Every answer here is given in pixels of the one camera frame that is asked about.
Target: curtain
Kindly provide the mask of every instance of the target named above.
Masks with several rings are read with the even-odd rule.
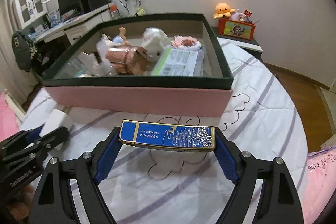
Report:
[[[37,84],[32,73],[19,70],[12,50],[11,37],[16,30],[11,22],[8,7],[10,0],[0,0],[0,85],[4,86],[16,101],[23,104]]]

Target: red box with cartoon lion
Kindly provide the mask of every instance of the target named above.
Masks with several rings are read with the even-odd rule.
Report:
[[[220,34],[248,40],[253,40],[254,28],[254,24],[233,21],[226,18],[220,18],[218,22],[218,31]]]

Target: orange octopus plush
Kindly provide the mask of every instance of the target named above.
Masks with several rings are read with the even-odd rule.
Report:
[[[234,13],[236,9],[231,9],[226,3],[218,3],[216,5],[216,13],[213,15],[213,19],[222,18],[224,16],[230,17],[231,13]]]

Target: blue gripper pad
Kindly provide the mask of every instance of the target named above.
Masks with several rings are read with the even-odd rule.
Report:
[[[36,128],[36,129],[33,129],[29,134],[28,136],[26,136],[26,141],[27,143],[33,143],[35,142],[38,138],[40,138],[40,132],[43,128],[44,124],[41,125],[40,127]]]
[[[101,155],[97,163],[97,174],[94,177],[97,184],[106,179],[112,169],[113,163],[116,160],[121,149],[122,143],[118,142],[119,134],[116,134],[110,141],[109,145]]]
[[[216,148],[214,150],[215,156],[221,166],[225,177],[236,184],[239,180],[239,176],[236,172],[236,161],[231,156],[229,150],[226,148],[221,138],[215,134]]]

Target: cartoon lion picture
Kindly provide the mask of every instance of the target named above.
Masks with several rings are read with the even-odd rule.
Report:
[[[241,37],[244,31],[245,29],[241,25],[234,25],[230,33],[238,37]]]

